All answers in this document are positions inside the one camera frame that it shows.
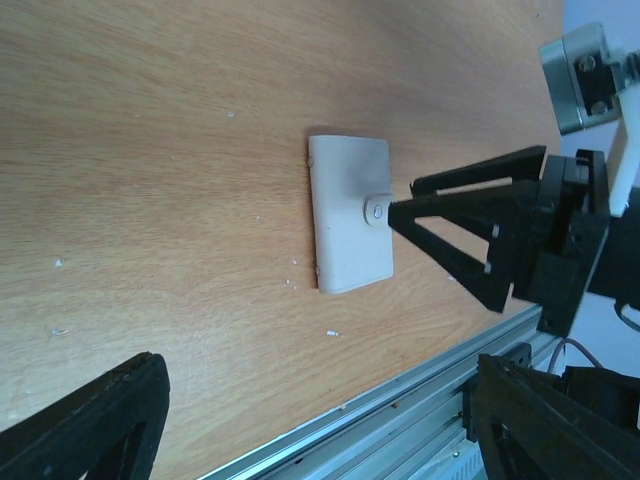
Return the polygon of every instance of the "bolt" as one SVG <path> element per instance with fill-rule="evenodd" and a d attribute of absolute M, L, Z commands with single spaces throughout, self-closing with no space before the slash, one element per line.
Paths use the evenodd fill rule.
<path fill-rule="evenodd" d="M 596 68 L 596 59 L 591 55 L 583 55 L 578 59 L 578 68 L 581 72 L 590 72 Z"/>
<path fill-rule="evenodd" d="M 604 102 L 596 102 L 591 105 L 591 115 L 604 115 L 609 111 L 609 107 Z"/>

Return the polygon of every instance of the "wooden table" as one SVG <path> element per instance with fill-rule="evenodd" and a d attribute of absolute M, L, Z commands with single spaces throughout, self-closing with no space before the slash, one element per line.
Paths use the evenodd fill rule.
<path fill-rule="evenodd" d="M 59 3 L 0 7 L 0 428 L 158 352 L 154 477 L 194 478 L 497 321 L 397 236 L 393 279 L 320 295 L 306 137 L 387 139 L 398 198 L 557 150 L 559 1 Z"/>

